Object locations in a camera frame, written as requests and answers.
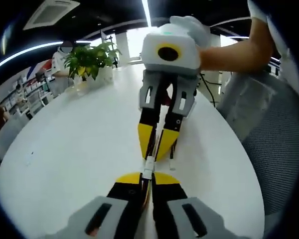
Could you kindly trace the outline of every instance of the potted plant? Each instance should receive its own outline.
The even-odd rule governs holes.
[[[85,77],[90,84],[102,86],[112,80],[112,65],[118,49],[110,49],[112,42],[103,42],[98,46],[78,46],[67,55],[64,66],[69,67],[69,77]]]

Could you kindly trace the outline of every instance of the round table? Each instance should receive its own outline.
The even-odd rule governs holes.
[[[0,202],[27,238],[56,233],[78,209],[106,196],[118,177],[142,172],[137,128],[143,69],[114,69],[112,85],[60,95],[12,143],[0,167]],[[253,166],[211,103],[200,93],[196,101],[180,130],[176,170],[168,160],[155,170],[176,177],[188,197],[220,214],[234,234],[259,239],[265,216]],[[151,200],[142,220],[136,238],[156,238]]]

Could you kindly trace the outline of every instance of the green leaves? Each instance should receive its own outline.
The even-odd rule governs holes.
[[[121,54],[118,49],[113,49],[114,43],[103,42],[98,46],[78,46],[67,57],[64,66],[70,68],[69,76],[75,75],[92,76],[95,80],[99,68],[112,66],[117,54]]]

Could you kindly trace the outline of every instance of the white sleeve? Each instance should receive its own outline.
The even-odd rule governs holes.
[[[52,57],[51,75],[61,70],[58,54],[54,53]]]
[[[249,8],[251,17],[255,17],[255,18],[267,23],[266,14],[264,14],[252,0],[248,0],[248,8]]]

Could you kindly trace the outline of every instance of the yellow lens ring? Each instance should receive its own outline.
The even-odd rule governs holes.
[[[161,54],[160,54],[160,51],[161,51],[162,49],[171,49],[171,50],[175,51],[176,54],[177,54],[177,57],[176,57],[176,58],[173,58],[173,59],[171,59],[171,60],[164,59],[164,58],[161,56]],[[158,55],[161,59],[166,60],[166,61],[175,61],[175,60],[177,60],[177,59],[179,59],[179,58],[181,57],[181,49],[180,49],[180,47],[177,46],[177,45],[175,45],[175,44],[172,44],[172,43],[164,42],[164,43],[159,44],[159,45],[157,46],[157,48],[156,48],[156,52],[157,52],[157,55]]]

